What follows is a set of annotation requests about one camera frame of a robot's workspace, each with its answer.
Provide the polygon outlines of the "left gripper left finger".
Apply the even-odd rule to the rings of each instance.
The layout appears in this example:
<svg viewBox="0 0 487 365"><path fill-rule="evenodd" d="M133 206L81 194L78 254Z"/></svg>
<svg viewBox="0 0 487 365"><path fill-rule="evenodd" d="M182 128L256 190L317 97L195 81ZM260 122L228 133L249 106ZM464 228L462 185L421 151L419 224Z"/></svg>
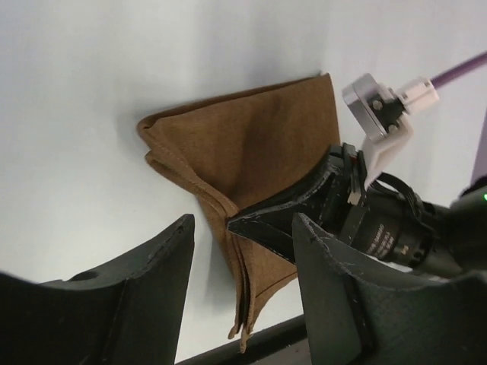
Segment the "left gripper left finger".
<svg viewBox="0 0 487 365"><path fill-rule="evenodd" d="M1 276L3 364L172 364L195 219L67 281Z"/></svg>

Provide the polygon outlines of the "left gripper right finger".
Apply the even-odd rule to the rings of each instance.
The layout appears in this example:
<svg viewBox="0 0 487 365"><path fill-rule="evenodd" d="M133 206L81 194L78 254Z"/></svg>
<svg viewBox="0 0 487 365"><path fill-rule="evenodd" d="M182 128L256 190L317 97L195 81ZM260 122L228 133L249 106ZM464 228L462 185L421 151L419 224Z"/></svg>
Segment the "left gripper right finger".
<svg viewBox="0 0 487 365"><path fill-rule="evenodd" d="M304 214L292 222L314 364L484 364L486 274L432 281L381 264Z"/></svg>

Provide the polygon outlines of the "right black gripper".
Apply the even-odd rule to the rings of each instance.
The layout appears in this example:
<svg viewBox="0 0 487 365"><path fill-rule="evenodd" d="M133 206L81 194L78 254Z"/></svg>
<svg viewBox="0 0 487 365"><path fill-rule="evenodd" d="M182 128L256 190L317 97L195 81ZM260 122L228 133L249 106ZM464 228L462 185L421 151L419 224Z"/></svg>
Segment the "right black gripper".
<svg viewBox="0 0 487 365"><path fill-rule="evenodd" d="M304 204L316 195L323 200L317 223L325 231L383 262L419 267L428 255L438 253L439 208L422 201L389 173L381 173L368 188L361 188L358 203L352 204L349 196L364 180L365 171L362 152L350 144L332 146L303 178L243 209L228 221L227 228L294 265L292 215L269 212Z"/></svg>

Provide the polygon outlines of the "brown cloth napkin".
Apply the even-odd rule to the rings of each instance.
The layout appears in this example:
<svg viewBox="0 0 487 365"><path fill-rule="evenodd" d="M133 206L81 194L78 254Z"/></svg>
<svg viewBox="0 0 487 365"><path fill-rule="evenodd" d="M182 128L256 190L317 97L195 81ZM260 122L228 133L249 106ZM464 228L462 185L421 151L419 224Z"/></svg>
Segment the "brown cloth napkin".
<svg viewBox="0 0 487 365"><path fill-rule="evenodd" d="M245 348L256 320L296 268L228 231L227 220L292 186L338 144L329 74L200 100L137 125L147 163L197 198L231 271L236 310L230 336Z"/></svg>

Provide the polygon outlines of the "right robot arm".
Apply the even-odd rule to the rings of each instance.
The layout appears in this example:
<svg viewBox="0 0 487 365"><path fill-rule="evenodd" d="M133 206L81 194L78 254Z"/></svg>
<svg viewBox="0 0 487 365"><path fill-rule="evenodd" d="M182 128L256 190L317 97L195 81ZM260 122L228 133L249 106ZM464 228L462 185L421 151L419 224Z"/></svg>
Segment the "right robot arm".
<svg viewBox="0 0 487 365"><path fill-rule="evenodd" d="M389 173L366 186L366 172L361 151L333 145L305 177L243 209L227 227L293 262L291 222L302 213L340 242L382 262L442 278L485 269L485 178L443 207L421 200Z"/></svg>

